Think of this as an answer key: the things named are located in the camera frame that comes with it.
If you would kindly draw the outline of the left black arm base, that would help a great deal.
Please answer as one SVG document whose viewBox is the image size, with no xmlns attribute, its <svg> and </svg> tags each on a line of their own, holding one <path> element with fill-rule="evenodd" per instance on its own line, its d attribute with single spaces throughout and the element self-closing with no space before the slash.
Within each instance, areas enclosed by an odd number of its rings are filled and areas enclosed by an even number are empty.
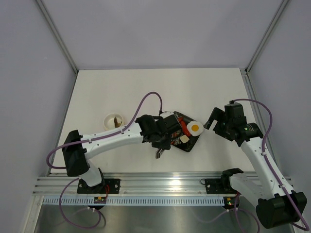
<svg viewBox="0 0 311 233">
<path fill-rule="evenodd" d="M 120 191 L 120 179 L 104 178 L 104 184 L 96 186 L 88 186 L 84 180 L 79 180 L 77 193 L 78 194 L 118 194 Z"/>
</svg>

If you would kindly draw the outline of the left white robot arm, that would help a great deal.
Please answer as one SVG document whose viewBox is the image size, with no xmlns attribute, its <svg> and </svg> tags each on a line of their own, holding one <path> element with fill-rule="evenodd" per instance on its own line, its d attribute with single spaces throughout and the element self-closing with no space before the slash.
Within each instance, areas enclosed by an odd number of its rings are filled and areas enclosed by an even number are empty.
<svg viewBox="0 0 311 233">
<path fill-rule="evenodd" d="M 150 143 L 159 152 L 169 150 L 173 135 L 182 129 L 174 114 L 166 117 L 143 115 L 132 123 L 98 134 L 80 135 L 71 131 L 62 148 L 65 170 L 69 177 L 78 177 L 86 182 L 94 193 L 104 190 L 102 172 L 90 159 L 109 150 L 131 144 Z"/>
</svg>

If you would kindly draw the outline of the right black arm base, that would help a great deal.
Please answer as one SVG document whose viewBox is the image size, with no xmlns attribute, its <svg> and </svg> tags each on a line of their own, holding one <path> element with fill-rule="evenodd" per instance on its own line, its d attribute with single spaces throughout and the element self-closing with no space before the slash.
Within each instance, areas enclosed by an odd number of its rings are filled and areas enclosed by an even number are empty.
<svg viewBox="0 0 311 233">
<path fill-rule="evenodd" d="M 237 195 L 237 191 L 231 187 L 225 187 L 220 178 L 217 179 L 201 179 L 200 184 L 206 189 L 207 194 L 226 194 Z"/>
</svg>

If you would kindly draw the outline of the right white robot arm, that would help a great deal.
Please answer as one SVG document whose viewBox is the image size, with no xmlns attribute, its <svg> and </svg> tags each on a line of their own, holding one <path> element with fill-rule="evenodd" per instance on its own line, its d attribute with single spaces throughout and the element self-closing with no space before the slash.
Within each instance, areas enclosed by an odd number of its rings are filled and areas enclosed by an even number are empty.
<svg viewBox="0 0 311 233">
<path fill-rule="evenodd" d="M 256 209 L 257 218 L 267 229 L 291 224 L 309 231 L 302 214 L 307 204 L 303 192 L 296 192 L 280 172 L 267 147 L 267 135 L 263 134 L 256 123 L 248 123 L 243 106 L 232 100 L 224 110 L 215 107 L 204 124 L 209 129 L 216 121 L 213 131 L 237 143 L 251 162 L 261 185 L 256 185 L 239 168 L 224 170 L 218 179 L 205 179 L 207 193 L 224 192 L 241 194 Z"/>
</svg>

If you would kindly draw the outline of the metal tongs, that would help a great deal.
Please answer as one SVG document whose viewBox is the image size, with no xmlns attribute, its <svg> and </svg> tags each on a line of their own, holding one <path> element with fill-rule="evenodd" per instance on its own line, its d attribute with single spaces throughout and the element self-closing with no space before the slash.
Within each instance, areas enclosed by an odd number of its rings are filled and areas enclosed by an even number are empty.
<svg viewBox="0 0 311 233">
<path fill-rule="evenodd" d="M 164 153 L 164 149 L 158 149 L 155 153 L 155 158 L 159 159 L 161 157 L 161 155 Z"/>
</svg>

